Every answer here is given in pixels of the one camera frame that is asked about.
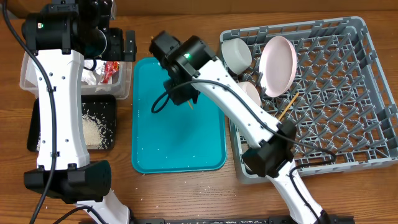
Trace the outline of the grey bowl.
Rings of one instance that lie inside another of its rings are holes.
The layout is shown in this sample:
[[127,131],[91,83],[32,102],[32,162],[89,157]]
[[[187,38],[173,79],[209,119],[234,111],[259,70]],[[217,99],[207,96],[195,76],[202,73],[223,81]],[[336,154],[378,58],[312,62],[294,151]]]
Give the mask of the grey bowl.
[[224,62],[234,74],[243,73],[252,63],[249,47],[240,39],[226,40],[221,44]]

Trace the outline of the large pink plate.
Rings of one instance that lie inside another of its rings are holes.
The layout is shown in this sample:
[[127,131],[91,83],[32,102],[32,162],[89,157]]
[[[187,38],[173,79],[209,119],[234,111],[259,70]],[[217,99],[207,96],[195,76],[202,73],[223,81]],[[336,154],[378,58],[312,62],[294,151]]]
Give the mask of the large pink plate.
[[269,97],[285,93],[292,85],[297,70],[297,53],[292,43],[275,36],[265,45],[259,62],[260,84]]

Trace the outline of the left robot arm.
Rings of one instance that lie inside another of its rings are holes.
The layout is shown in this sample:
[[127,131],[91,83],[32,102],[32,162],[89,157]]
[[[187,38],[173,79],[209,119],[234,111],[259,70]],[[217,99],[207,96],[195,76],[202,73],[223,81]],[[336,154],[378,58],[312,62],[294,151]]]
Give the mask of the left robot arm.
[[34,62],[40,149],[27,189],[86,211],[97,223],[132,223],[111,190],[108,161],[91,161],[83,135],[81,76],[87,59],[132,62],[135,33],[112,28],[113,1],[52,1],[22,25],[21,45]]

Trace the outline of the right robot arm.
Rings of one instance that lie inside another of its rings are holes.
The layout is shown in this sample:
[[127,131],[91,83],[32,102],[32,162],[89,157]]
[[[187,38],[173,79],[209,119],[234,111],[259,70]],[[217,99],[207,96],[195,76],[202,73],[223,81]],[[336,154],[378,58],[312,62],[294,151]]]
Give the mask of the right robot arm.
[[313,199],[298,174],[291,151],[297,128],[264,111],[238,86],[214,51],[193,35],[184,43],[162,31],[150,43],[150,53],[168,72],[161,98],[175,105],[200,94],[211,99],[236,125],[249,146],[241,156],[249,170],[269,179],[296,223],[329,223],[327,212]]

